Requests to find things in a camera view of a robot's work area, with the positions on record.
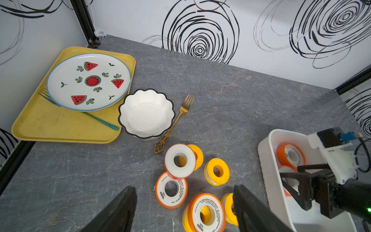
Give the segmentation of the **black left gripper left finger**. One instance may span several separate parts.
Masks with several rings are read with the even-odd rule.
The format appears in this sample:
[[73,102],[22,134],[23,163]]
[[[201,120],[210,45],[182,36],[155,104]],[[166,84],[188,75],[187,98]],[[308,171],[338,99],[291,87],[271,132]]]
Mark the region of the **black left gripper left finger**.
[[136,204],[136,189],[127,186],[82,231],[130,232]]

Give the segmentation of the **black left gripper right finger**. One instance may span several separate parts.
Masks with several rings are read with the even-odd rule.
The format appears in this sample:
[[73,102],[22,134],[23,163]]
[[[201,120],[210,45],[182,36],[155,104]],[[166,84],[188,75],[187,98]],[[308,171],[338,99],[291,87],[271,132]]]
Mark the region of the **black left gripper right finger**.
[[241,232],[292,231],[244,185],[234,186],[233,203]]

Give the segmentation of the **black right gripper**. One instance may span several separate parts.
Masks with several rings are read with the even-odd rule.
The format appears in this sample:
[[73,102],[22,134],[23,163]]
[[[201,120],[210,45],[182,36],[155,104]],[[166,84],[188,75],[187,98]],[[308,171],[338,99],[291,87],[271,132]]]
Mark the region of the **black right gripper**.
[[[319,170],[308,173],[308,170]],[[280,173],[283,187],[305,211],[312,208],[312,201],[320,205],[320,213],[330,219],[344,212],[336,202],[339,188],[334,173],[327,163],[301,165],[298,173]]]

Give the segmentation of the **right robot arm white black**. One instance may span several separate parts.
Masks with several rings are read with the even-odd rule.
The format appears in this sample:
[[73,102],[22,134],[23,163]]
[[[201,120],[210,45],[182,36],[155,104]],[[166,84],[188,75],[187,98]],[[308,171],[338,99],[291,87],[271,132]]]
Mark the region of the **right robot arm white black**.
[[297,172],[280,173],[280,178],[286,191],[305,211],[315,201],[327,218],[348,212],[371,221],[371,185],[353,178],[338,184],[328,164],[302,165]]

